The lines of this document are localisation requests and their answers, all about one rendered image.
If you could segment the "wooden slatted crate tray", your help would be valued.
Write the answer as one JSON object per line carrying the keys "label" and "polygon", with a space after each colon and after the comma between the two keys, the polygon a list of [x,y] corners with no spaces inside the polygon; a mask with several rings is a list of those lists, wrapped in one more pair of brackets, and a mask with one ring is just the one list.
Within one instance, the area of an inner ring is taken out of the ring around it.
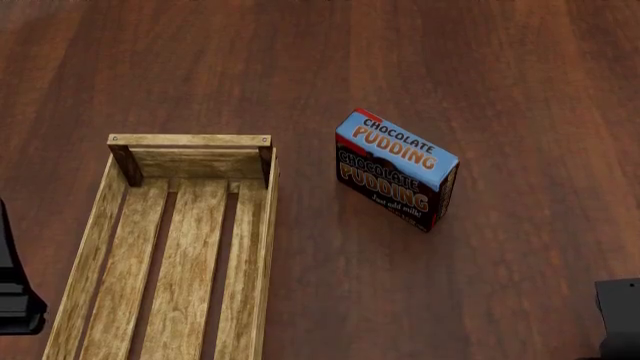
{"label": "wooden slatted crate tray", "polygon": [[262,360],[280,169],[267,135],[112,134],[42,360],[128,360],[171,213],[140,360],[200,360],[230,194],[214,360]]}

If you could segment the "chocolate pudding box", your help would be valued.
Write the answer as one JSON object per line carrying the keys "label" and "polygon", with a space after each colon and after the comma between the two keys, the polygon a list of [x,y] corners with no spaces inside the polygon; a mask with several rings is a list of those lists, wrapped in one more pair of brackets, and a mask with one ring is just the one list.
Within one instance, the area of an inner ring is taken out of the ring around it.
{"label": "chocolate pudding box", "polygon": [[456,155],[358,108],[335,131],[339,182],[428,232],[446,214]]}

